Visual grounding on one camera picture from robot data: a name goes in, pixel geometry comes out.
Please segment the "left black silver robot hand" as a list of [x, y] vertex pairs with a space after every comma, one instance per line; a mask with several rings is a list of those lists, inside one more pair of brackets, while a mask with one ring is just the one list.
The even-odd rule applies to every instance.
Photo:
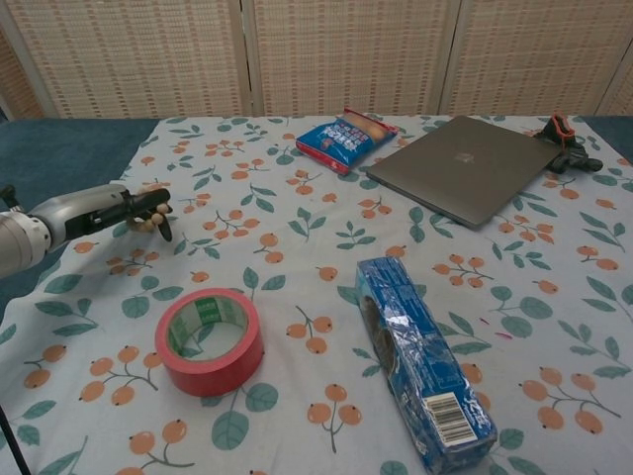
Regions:
[[105, 184], [50, 198], [30, 215], [45, 224], [54, 250], [126, 220], [150, 219], [170, 198], [165, 188], [132, 194], [122, 184]]

